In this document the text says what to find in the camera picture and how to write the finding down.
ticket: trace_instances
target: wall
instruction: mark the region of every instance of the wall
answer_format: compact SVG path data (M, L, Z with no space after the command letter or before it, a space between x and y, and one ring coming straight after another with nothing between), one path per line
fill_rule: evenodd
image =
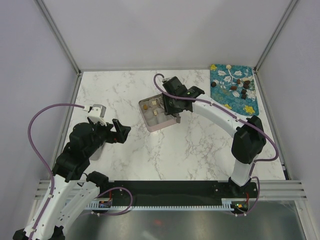
M0 3L0 239L12 239L27 223L46 171L27 137L32 116L71 98L76 74L32 0ZM32 136L51 160L65 108L34 122Z
M44 0L79 67L254 66L290 0Z
M320 1L299 1L259 75L290 174L320 227Z

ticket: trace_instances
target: marble countertop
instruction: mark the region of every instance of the marble countertop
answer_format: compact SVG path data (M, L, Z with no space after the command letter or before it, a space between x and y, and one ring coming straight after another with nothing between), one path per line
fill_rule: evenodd
M197 86L210 95L209 70L161 71L89 71L84 72L76 103L102 104L105 119L113 118L131 132L124 144L106 144L97 161L90 161L85 171L98 171L110 180L227 180L235 159L232 138L219 126L191 112L182 112L181 123L149 132L139 111L138 102L159 91L153 84L156 73L177 76L187 88ZM262 100L257 90L259 117L264 131L272 136ZM75 108L68 136L74 125L87 122L86 112ZM275 151L267 141L261 158L271 158ZM284 180L279 159L257 163L253 176L261 180Z

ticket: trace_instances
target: black and white robotic arm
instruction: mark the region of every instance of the black and white robotic arm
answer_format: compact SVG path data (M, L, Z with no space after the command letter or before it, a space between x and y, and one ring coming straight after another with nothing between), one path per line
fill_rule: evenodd
M105 143L123 144L131 130L117 119L112 120L113 124L107 123L103 105L86 106L84 110L88 111L89 123L74 126L69 142L53 167L54 186L50 183L33 219L24 229L15 232L14 240L64 240L84 208L107 189L109 178L94 171L88 175L80 192L66 205L67 197L89 166L92 154Z
M235 157L235 164L229 182L234 188L233 191L237 191L237 189L240 191L250 181L252 164L266 144L266 138L239 120L248 122L263 131L261 120L257 116L248 118L230 111L196 86L187 89L176 76L164 79L163 87L172 96L206 100L224 109L222 111L201 101L175 99L162 94L166 115L178 114L182 111L199 114L220 126L233 138L231 152Z

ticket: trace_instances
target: yellow flower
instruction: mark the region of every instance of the yellow flower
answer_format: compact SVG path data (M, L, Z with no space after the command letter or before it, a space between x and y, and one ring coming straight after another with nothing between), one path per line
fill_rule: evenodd
M232 109L232 107L230 107L229 104L225 104L223 106L225 106L227 109Z
M254 108L252 106L245 105L245 107L243 109L250 115L255 113L255 110L254 110Z
M216 65L212 64L211 67L210 67L210 70L213 70L213 71L217 70Z

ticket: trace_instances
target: blue placemat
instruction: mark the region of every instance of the blue placemat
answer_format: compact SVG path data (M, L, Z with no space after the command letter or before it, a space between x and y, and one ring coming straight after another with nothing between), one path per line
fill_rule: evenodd
M232 65L230 69L228 68L227 65L223 64L211 65L211 98L238 114L245 116L259 115L252 68L239 65ZM249 88L246 90L246 99L241 98L244 81L250 81ZM215 87L211 87L212 82L216 83ZM230 87L232 86L236 86L237 89L231 90Z

